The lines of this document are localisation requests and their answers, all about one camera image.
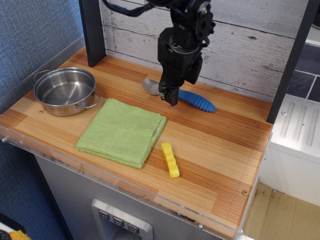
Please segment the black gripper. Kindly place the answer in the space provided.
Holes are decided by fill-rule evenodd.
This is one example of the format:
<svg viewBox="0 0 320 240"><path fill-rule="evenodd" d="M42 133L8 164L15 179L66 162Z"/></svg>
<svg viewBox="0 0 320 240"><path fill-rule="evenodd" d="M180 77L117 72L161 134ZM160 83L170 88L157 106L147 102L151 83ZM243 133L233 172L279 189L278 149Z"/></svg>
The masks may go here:
<svg viewBox="0 0 320 240"><path fill-rule="evenodd" d="M197 50L191 54L182 54L169 46L158 47L158 61L162 65L162 75L158 84L159 95L172 107L178 104L179 88L185 81L195 84L198 80L203 58Z"/></svg>

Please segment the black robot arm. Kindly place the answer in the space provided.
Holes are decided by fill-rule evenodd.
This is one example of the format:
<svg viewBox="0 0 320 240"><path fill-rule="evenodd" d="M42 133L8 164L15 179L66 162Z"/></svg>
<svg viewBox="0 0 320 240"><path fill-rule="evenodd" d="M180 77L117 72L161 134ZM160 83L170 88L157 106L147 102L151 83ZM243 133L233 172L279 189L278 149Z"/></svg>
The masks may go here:
<svg viewBox="0 0 320 240"><path fill-rule="evenodd" d="M195 84L203 59L202 49L208 47L209 36L216 26L209 0L151 0L155 7L167 7L173 26L158 37L157 59L162 66L158 84L162 100L175 106L179 88L184 82Z"/></svg>

